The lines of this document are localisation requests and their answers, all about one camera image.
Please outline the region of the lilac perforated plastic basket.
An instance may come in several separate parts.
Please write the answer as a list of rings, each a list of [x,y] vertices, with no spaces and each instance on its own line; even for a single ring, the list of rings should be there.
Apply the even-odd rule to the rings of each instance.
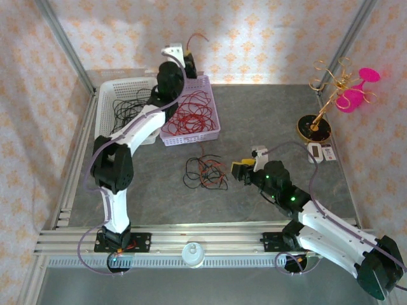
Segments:
[[[160,129],[166,146],[216,140],[221,130],[212,86],[208,76],[188,79],[179,107]]]

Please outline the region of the white digital timer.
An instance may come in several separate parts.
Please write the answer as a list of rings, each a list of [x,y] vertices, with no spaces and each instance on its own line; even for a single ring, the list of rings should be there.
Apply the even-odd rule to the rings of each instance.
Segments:
[[[316,142],[309,142],[307,145],[307,149],[309,152],[308,155],[308,162],[317,164],[321,163],[324,160],[324,155],[322,153],[322,146]]]

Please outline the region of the white perforated plastic basket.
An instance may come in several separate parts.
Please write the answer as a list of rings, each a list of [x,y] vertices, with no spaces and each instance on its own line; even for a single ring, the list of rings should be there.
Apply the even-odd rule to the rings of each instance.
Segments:
[[[108,137],[127,125],[142,111],[156,85],[157,80],[153,77],[103,83],[99,90],[94,137]]]

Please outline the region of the white round knob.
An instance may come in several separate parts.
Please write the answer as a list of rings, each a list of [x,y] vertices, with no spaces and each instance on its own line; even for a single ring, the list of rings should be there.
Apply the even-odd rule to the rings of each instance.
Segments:
[[[199,268],[204,262],[205,251],[201,244],[191,242],[184,246],[181,257],[188,267]]]

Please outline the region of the pink plastic goblet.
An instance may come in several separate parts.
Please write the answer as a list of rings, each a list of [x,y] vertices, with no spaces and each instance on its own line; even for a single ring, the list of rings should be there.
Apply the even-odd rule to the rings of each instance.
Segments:
[[[360,81],[356,85],[347,87],[343,93],[336,99],[336,107],[345,113],[351,113],[356,110],[363,102],[370,103],[377,100],[377,95],[372,91],[366,91],[366,83],[377,83],[381,80],[380,74],[369,67],[359,69]]]

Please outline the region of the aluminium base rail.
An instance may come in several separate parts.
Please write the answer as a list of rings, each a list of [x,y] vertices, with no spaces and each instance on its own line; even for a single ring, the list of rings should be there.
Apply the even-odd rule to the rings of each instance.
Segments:
[[[208,255],[260,255],[264,232],[280,232],[288,221],[220,222],[135,226],[133,233],[151,233],[151,255],[180,255],[189,242],[203,245]],[[76,255],[86,227],[42,230],[34,248],[37,255]]]

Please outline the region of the aluminium frame post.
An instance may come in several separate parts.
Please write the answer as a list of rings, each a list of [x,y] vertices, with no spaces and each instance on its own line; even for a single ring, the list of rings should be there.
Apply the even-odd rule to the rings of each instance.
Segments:
[[[83,67],[78,54],[74,50],[73,45],[68,38],[68,35],[66,34],[63,26],[58,20],[51,4],[48,0],[34,0],[34,2],[40,10],[44,19],[46,20],[47,24],[49,25],[50,29],[52,30],[54,37],[59,42],[59,45],[64,51],[67,59],[70,61],[71,65],[76,71],[79,80],[82,82],[86,90],[90,94],[93,94],[95,92],[95,87],[92,84],[92,81],[90,80],[90,77],[88,76],[85,68]]]
[[[365,21],[370,16],[370,13],[373,11],[378,0],[363,0],[360,8],[353,21],[350,23],[350,26],[344,35],[332,61],[328,65],[328,70],[332,73],[335,73],[339,69],[339,59],[345,57],[350,47],[353,45],[358,33],[362,29]]]

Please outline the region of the aluminium side rail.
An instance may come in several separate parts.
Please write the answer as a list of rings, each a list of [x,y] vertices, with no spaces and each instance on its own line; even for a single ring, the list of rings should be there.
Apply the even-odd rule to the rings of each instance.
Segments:
[[[74,138],[74,149],[69,166],[67,167],[67,174],[63,179],[62,189],[43,230],[55,230],[58,227],[67,227],[69,224],[74,197],[81,175],[83,159],[85,157],[87,141],[92,129],[93,117],[97,107],[97,95],[97,92],[91,94],[88,100],[78,134]]]

